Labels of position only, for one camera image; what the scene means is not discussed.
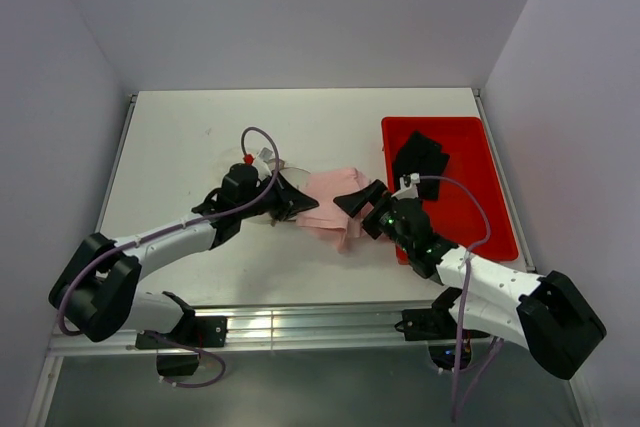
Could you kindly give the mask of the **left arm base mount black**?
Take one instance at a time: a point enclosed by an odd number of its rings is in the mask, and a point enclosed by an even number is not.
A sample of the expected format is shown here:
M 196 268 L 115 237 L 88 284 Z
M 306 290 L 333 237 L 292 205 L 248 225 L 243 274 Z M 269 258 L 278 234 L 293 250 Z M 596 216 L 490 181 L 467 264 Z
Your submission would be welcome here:
M 161 337 L 187 347 L 221 348 L 225 345 L 227 318 L 225 316 L 194 316 L 181 320 L 169 333 Z

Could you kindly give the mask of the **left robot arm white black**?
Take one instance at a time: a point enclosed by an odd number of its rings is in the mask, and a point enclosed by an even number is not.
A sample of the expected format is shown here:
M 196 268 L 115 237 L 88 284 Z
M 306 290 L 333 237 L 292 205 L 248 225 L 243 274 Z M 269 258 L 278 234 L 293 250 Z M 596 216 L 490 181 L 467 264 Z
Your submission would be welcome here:
M 219 187 L 173 224 L 119 239 L 100 232 L 87 236 L 54 283 L 49 303 L 60 323 L 71 322 L 93 342 L 128 327 L 183 346 L 195 333 L 194 308 L 172 292 L 146 292 L 139 282 L 181 258 L 223 245 L 248 218 L 289 221 L 318 205 L 276 171 L 234 164 Z

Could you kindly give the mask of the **black garment in bin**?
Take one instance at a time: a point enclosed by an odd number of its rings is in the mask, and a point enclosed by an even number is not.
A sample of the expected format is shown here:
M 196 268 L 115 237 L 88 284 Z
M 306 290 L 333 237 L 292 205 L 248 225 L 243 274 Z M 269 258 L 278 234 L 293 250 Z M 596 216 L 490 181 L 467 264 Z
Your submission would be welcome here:
M 443 151 L 440 143 L 414 131 L 400 147 L 391 164 L 393 191 L 398 191 L 400 179 L 417 173 L 420 176 L 442 176 L 450 155 Z

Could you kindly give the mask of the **red plastic bin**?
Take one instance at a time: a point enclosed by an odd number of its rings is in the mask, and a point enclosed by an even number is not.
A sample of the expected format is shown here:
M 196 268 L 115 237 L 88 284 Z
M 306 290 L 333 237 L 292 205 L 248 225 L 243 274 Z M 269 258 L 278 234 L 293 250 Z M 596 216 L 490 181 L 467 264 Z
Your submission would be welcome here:
M 398 152 L 418 132 L 441 146 L 449 156 L 443 175 L 465 186 L 479 201 L 474 205 L 459 187 L 439 184 L 438 198 L 424 200 L 434 230 L 464 246 L 486 233 L 481 217 L 491 228 L 489 240 L 474 249 L 495 262 L 511 262 L 519 257 L 501 185 L 496 173 L 484 127 L 476 117 L 385 117 L 381 121 L 387 183 L 396 191 L 398 176 L 392 163 Z

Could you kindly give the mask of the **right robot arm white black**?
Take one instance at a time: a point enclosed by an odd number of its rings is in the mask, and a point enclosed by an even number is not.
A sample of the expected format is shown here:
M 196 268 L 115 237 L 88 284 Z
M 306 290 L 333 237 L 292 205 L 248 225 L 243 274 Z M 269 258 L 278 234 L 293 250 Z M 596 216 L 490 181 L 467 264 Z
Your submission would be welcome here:
M 430 307 L 402 313 L 408 341 L 489 335 L 526 349 L 551 375 L 571 379 L 605 339 L 606 327 L 573 281 L 552 271 L 521 272 L 478 256 L 439 233 L 418 197 L 418 178 L 391 193 L 379 180 L 334 204 L 373 239 L 385 236 L 414 272 L 444 286 Z

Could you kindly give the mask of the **pink bra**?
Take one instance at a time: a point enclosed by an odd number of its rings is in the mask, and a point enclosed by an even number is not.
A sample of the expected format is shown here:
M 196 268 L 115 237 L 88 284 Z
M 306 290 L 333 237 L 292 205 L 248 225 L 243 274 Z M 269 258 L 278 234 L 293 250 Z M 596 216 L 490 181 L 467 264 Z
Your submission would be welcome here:
M 315 199 L 318 206 L 298 214 L 296 225 L 330 243 L 338 253 L 346 253 L 350 242 L 364 232 L 359 217 L 347 215 L 334 203 L 334 198 L 350 195 L 369 184 L 370 180 L 354 167 L 310 174 L 302 192 Z

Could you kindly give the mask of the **aluminium mounting rail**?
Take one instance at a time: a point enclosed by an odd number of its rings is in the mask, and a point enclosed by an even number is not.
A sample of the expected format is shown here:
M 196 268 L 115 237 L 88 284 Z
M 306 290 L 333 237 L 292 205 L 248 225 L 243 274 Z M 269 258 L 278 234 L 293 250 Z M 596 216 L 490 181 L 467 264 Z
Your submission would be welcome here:
M 401 312 L 426 309 L 425 302 L 354 304 L 309 304 L 291 306 L 247 306 L 201 308 L 199 317 L 226 317 L 223 347 L 206 350 L 218 355 L 229 352 L 318 350 L 409 346 L 394 325 Z M 135 330 L 120 331 L 93 343 L 85 337 L 67 337 L 54 329 L 46 353 L 52 357 L 188 354 L 184 349 L 159 345 L 158 349 L 135 347 Z

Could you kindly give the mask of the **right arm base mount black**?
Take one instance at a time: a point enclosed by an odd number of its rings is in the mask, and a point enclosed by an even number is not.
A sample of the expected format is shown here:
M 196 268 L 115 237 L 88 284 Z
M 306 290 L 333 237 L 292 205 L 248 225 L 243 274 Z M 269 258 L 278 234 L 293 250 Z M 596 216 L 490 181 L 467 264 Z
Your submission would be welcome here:
M 456 323 L 446 310 L 435 308 L 405 309 L 394 325 L 407 342 L 440 341 L 456 337 Z

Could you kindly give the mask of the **white mesh laundry bag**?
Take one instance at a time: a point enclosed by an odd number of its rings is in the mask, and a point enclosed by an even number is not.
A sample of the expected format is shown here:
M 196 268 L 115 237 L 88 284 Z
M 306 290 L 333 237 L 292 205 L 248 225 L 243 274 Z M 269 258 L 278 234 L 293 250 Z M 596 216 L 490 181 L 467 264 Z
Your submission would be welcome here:
M 258 171 L 257 192 L 250 193 L 248 199 L 232 200 L 232 207 L 244 205 L 258 196 L 271 181 L 270 175 L 275 171 L 276 158 L 271 148 L 249 148 L 246 153 L 253 159 L 252 165 Z M 240 148 L 224 151 L 213 164 L 214 179 L 218 185 L 224 184 L 223 178 L 231 168 L 244 161 L 244 153 Z M 279 161 L 280 170 L 277 180 L 269 192 L 256 204 L 239 213 L 242 219 L 248 219 L 257 224 L 275 224 L 278 222 L 292 222 L 302 213 L 306 213 L 319 206 L 319 201 L 303 192 L 309 173 L 297 167 L 286 165 Z

